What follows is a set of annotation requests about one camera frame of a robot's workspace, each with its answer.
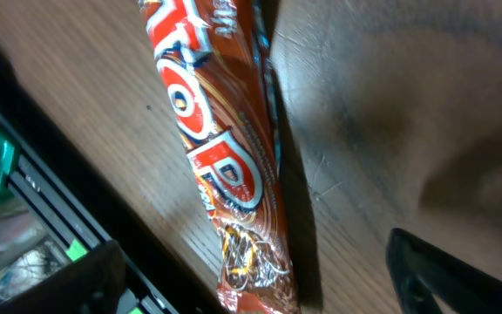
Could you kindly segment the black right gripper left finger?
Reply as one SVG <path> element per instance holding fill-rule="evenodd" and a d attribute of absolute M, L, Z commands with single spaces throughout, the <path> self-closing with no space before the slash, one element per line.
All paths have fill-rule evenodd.
<path fill-rule="evenodd" d="M 110 240 L 0 304 L 0 314 L 112 314 L 126 289 L 125 280 L 123 252 Z"/>

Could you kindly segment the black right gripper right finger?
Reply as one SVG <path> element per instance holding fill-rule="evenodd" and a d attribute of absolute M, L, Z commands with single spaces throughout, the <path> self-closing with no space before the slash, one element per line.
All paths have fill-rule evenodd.
<path fill-rule="evenodd" d="M 404 313 L 440 313 L 439 297 L 457 313 L 502 313 L 502 282 L 412 233 L 394 228 L 386 264 Z"/>

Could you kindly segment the red chocolate bar wrapper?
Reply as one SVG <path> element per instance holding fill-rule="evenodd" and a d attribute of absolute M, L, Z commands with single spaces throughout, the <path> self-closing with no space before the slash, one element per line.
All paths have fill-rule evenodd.
<path fill-rule="evenodd" d="M 256 1 L 142 1 L 157 71 L 209 221 L 220 238 L 220 304 L 300 310 L 279 181 L 269 41 Z"/>

